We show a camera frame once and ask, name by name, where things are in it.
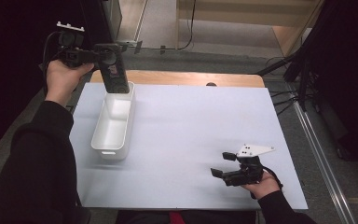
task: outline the black sleeve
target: black sleeve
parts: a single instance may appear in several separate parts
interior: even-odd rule
[[[303,213],[293,211],[283,193],[278,190],[258,200],[263,216],[268,224],[313,224],[316,223]]]
[[[14,134],[0,174],[0,223],[72,223],[76,162],[72,115],[45,101]]]

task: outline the white container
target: white container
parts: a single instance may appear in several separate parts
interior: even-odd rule
[[[106,160],[123,160],[129,152],[131,128],[135,110],[135,88],[130,92],[107,93],[92,136],[91,146]]]

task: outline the hand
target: hand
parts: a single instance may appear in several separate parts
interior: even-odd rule
[[[45,100],[66,106],[80,79],[93,67],[93,63],[70,68],[59,60],[50,62],[47,71],[48,94]]]
[[[281,190],[275,178],[267,172],[264,172],[260,183],[252,185],[242,185],[241,187],[251,191],[255,195],[257,200],[263,198],[264,196],[272,192]]]

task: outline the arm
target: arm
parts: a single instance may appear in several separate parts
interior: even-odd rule
[[[315,223],[307,215],[293,211],[290,204],[284,198],[278,183],[267,172],[264,172],[259,184],[243,185],[242,187],[255,195],[267,223]]]
[[[63,107],[92,66],[48,67],[48,95],[33,120],[14,134],[0,174],[0,223],[71,223],[76,162],[69,141],[72,115]]]

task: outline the white tray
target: white tray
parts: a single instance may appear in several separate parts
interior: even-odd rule
[[[91,146],[103,159],[123,160],[129,151],[133,113],[135,110],[134,84],[129,82],[130,92],[107,93],[103,100],[97,127]]]

